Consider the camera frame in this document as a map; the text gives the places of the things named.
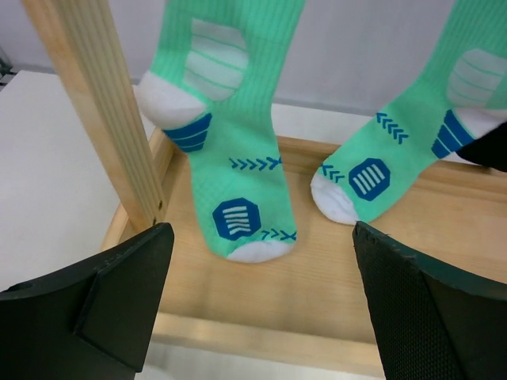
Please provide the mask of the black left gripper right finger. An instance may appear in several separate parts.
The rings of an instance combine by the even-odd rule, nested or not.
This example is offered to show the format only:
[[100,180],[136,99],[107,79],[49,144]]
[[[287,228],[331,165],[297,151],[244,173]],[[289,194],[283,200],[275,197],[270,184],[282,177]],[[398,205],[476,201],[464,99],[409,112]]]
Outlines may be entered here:
[[504,379],[506,285],[364,222],[353,244],[387,379]]

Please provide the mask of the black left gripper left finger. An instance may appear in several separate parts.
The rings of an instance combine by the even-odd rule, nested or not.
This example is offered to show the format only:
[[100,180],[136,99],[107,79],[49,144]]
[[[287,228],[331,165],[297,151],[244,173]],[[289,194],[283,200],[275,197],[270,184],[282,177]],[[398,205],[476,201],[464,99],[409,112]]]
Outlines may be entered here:
[[3,379],[133,379],[142,371],[170,266],[161,222],[1,293]]

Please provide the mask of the black white striped sock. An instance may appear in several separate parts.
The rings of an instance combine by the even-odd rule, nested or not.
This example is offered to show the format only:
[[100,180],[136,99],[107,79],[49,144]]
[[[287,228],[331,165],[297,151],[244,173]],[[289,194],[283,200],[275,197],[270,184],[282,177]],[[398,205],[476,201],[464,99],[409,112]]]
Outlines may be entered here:
[[463,160],[505,173],[507,169],[506,122],[457,150],[456,153]]

